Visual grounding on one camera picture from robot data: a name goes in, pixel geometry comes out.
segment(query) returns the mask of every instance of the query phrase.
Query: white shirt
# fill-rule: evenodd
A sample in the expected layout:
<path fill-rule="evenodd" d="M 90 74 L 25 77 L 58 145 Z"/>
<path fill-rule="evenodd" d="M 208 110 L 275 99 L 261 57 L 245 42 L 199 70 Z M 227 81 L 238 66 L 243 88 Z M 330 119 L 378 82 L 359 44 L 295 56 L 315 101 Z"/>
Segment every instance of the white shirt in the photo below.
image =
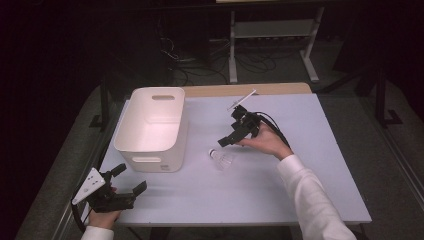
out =
<path fill-rule="evenodd" d="M 340 219 L 317 176 L 296 155 L 283 159 L 277 169 L 294 202 L 304 240 L 356 239 Z M 112 240 L 113 231 L 88 226 L 82 239 Z"/>

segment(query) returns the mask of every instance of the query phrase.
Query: white metal frame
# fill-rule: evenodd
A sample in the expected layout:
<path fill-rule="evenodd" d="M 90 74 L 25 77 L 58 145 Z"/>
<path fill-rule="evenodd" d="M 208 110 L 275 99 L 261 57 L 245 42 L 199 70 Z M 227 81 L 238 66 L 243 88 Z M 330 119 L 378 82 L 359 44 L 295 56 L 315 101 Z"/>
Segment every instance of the white metal frame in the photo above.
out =
<path fill-rule="evenodd" d="M 324 13 L 324 7 L 320 7 L 317 10 L 315 19 L 312 20 L 292 20 L 292 21 L 272 21 L 272 22 L 248 22 L 248 23 L 237 23 L 235 21 L 235 13 L 231 12 L 231 23 L 230 23 L 230 58 L 229 64 L 229 75 L 230 83 L 237 83 L 237 66 L 235 59 L 235 40 L 236 38 L 249 38 L 249 37 L 286 37 L 286 36 L 307 36 L 309 37 L 308 45 L 304 50 L 300 51 L 300 55 L 305 65 L 306 71 L 308 72 L 309 79 L 312 82 L 318 82 L 319 78 L 315 71 L 315 68 L 311 62 L 310 55 L 312 47 L 315 42 L 316 35 L 318 33 L 319 25 L 321 23 L 322 14 Z M 266 25 L 270 24 L 277 25 L 277 28 L 270 28 L 267 30 Z"/>

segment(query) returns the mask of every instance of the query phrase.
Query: wire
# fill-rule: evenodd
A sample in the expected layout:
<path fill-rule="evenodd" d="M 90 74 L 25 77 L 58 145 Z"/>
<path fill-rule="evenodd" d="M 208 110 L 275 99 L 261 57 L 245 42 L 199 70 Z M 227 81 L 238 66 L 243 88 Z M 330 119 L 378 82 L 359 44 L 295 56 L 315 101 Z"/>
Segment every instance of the wire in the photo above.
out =
<path fill-rule="evenodd" d="M 81 230 L 81 232 L 85 232 L 85 225 L 84 223 L 81 221 L 81 216 L 79 215 L 79 209 L 78 209 L 78 205 L 74 205 L 72 203 L 72 200 L 75 198 L 75 196 L 77 195 L 79 189 L 81 188 L 82 184 L 84 183 L 84 181 L 81 181 L 78 183 L 77 188 L 74 190 L 74 193 L 72 194 L 72 198 L 70 201 L 71 204 L 71 210 L 72 210 L 72 215 L 74 217 L 75 223 L 77 224 L 78 228 Z"/>
<path fill-rule="evenodd" d="M 251 53 L 251 51 L 247 50 L 247 47 L 239 46 L 236 53 L 237 54 L 236 60 L 238 61 L 239 65 L 243 67 L 246 71 L 253 72 L 253 73 L 266 73 L 268 71 L 272 71 L 277 68 L 277 64 L 275 60 L 291 57 L 294 54 L 299 53 L 299 51 L 303 49 L 303 46 L 298 48 L 296 47 L 289 53 L 286 53 L 282 56 L 276 56 L 276 54 L 281 52 L 284 46 L 285 46 L 284 44 L 277 45 L 277 47 L 275 47 L 275 49 L 272 50 L 272 52 L 269 54 Z M 263 49 L 263 46 L 260 45 L 258 41 L 255 41 L 254 51 L 264 52 L 269 50 Z"/>
<path fill-rule="evenodd" d="M 216 58 L 213 58 L 213 59 L 211 59 L 211 61 L 210 61 L 210 64 L 209 65 L 213 65 L 213 64 L 215 64 L 215 63 L 217 63 L 218 62 L 218 60 L 220 60 L 221 58 L 225 58 L 225 61 L 224 61 L 224 63 L 218 68 L 218 70 L 216 70 L 216 71 L 219 71 L 219 72 L 221 72 L 222 70 L 224 70 L 224 68 L 225 68 L 225 66 L 227 65 L 227 62 L 228 62 L 228 55 L 226 54 L 226 55 L 220 55 L 220 56 L 218 56 L 218 57 L 216 57 Z M 180 67 L 181 68 L 187 68 L 187 69 L 195 69 L 195 68 L 208 68 L 208 67 L 205 67 L 205 65 L 204 64 L 201 64 L 201 65 L 194 65 L 194 66 L 181 66 L 180 65 Z"/>
<path fill-rule="evenodd" d="M 214 74 L 218 74 L 218 75 L 220 75 L 224 79 L 225 84 L 228 84 L 227 77 L 224 74 L 222 74 L 221 72 L 217 71 L 217 70 L 214 70 L 214 69 L 211 69 L 211 68 L 206 68 L 206 67 L 196 68 L 196 69 L 207 70 L 207 71 L 211 71 L 212 73 L 210 73 L 210 74 L 198 74 L 198 73 L 187 71 L 184 68 L 181 68 L 181 71 L 184 71 L 184 72 L 186 72 L 188 74 L 192 74 L 194 76 L 200 76 L 200 77 L 202 77 L 202 76 L 211 76 L 211 75 L 214 75 Z"/>
<path fill-rule="evenodd" d="M 184 70 L 182 70 L 182 69 L 181 69 L 181 68 L 179 68 L 179 67 L 176 67 L 176 69 L 173 69 L 173 70 L 180 71 L 181 73 L 183 73 L 183 74 L 184 74 L 184 76 L 185 76 L 185 78 L 183 79 L 183 80 L 184 80 L 184 83 L 183 83 L 181 86 L 186 86 L 188 82 L 190 82 L 192 85 L 194 85 L 194 83 L 188 79 L 188 74 L 187 74 L 187 72 L 185 72 Z"/>
<path fill-rule="evenodd" d="M 187 62 L 194 62 L 196 60 L 197 60 L 197 58 L 185 58 L 185 59 L 179 59 L 179 60 L 177 60 L 177 62 L 179 62 L 179 63 L 187 63 Z"/>
<path fill-rule="evenodd" d="M 194 86 L 194 83 L 193 83 L 193 81 L 191 81 L 191 80 L 188 80 L 188 79 L 183 79 L 183 78 L 174 78 L 175 79 L 175 86 Z M 183 84 L 179 84 L 178 83 L 178 80 L 184 80 L 184 83 Z"/>
<path fill-rule="evenodd" d="M 177 54 L 172 53 L 174 51 L 174 48 L 175 48 L 174 42 L 169 38 L 161 38 L 161 40 L 168 41 L 171 44 L 171 47 L 170 47 L 169 50 L 161 49 L 160 51 L 165 53 L 166 55 L 168 55 L 172 60 L 180 61 L 180 57 Z"/>
<path fill-rule="evenodd" d="M 87 216 L 85 216 L 84 221 L 82 221 L 83 223 L 85 223 L 85 221 L 87 221 L 88 216 L 90 216 L 91 211 L 93 211 L 92 208 L 90 208 L 90 211 L 88 211 Z"/>
<path fill-rule="evenodd" d="M 217 50 L 215 50 L 214 52 L 212 52 L 210 55 L 215 55 L 217 53 L 219 53 L 220 51 L 223 51 L 224 49 L 227 49 L 230 47 L 230 40 L 225 39 L 225 44 L 222 47 L 219 47 Z"/>
<path fill-rule="evenodd" d="M 284 136 L 284 134 L 281 132 L 281 130 L 278 128 L 278 126 L 277 125 L 274 125 L 275 124 L 275 121 L 274 120 L 272 120 L 272 121 L 274 121 L 274 124 L 271 122 L 271 121 L 269 121 L 267 118 L 265 118 L 264 116 L 262 116 L 262 115 L 259 115 L 259 117 L 260 117 L 260 119 L 264 122 L 264 123 L 266 123 L 266 125 L 268 125 L 277 135 L 278 135 L 278 137 L 280 137 L 280 139 L 288 146 L 288 147 L 290 147 L 290 144 L 289 144 L 289 142 L 287 141 L 287 139 L 286 139 L 286 137 Z"/>
<path fill-rule="evenodd" d="M 280 128 L 278 127 L 278 124 L 275 122 L 275 120 L 271 116 L 269 116 L 268 114 L 266 114 L 264 112 L 254 112 L 253 114 L 262 114 L 262 115 L 267 116 L 272 121 L 272 123 L 275 125 L 275 127 L 278 129 L 278 131 L 281 131 Z"/>

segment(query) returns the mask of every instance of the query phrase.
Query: wooden tabletop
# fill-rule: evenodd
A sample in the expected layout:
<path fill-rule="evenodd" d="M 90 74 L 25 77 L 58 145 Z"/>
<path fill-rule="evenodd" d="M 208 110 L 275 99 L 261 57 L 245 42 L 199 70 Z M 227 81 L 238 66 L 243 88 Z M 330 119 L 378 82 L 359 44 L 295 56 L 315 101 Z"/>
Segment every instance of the wooden tabletop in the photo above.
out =
<path fill-rule="evenodd" d="M 306 83 L 267 83 L 183 87 L 186 97 L 244 96 L 256 89 L 259 95 L 312 93 Z"/>

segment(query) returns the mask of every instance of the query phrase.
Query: white plastic bin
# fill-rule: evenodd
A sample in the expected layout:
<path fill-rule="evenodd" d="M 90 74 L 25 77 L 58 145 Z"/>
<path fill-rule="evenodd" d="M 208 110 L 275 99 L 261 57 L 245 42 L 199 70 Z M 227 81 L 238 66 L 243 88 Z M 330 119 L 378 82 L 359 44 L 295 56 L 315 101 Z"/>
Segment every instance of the white plastic bin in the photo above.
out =
<path fill-rule="evenodd" d="M 184 99 L 184 90 L 177 87 L 134 90 L 118 124 L 114 146 L 135 171 L 181 168 L 188 131 Z"/>

